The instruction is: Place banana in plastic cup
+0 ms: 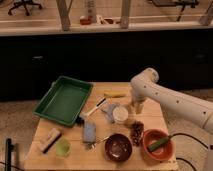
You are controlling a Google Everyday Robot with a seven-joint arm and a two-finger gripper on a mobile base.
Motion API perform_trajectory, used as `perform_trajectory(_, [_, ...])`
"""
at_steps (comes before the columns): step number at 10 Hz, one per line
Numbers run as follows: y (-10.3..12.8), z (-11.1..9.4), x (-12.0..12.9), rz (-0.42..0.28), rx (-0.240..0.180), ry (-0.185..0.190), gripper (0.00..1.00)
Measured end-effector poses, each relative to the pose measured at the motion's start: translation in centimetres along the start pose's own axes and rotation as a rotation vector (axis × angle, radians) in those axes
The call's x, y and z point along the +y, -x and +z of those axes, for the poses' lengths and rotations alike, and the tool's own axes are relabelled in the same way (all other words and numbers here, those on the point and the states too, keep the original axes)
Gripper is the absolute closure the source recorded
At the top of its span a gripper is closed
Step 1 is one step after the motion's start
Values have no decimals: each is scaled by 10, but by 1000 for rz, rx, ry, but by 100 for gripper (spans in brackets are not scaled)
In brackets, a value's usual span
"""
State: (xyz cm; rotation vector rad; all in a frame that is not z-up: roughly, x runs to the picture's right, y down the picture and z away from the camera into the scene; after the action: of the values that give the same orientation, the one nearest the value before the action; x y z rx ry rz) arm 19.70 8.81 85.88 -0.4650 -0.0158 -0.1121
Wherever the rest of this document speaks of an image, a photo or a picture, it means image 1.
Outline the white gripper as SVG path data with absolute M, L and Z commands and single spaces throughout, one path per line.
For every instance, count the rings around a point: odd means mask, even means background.
M 132 103 L 133 103 L 135 113 L 136 114 L 142 113 L 142 110 L 144 108 L 144 101 L 146 100 L 146 97 L 139 94 L 134 89 L 131 89 L 131 97 L 132 97 Z

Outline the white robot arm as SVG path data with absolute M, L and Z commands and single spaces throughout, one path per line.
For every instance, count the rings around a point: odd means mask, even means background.
M 213 102 L 177 92 L 157 84 L 158 72 L 147 68 L 131 79 L 136 102 L 148 97 L 213 134 Z

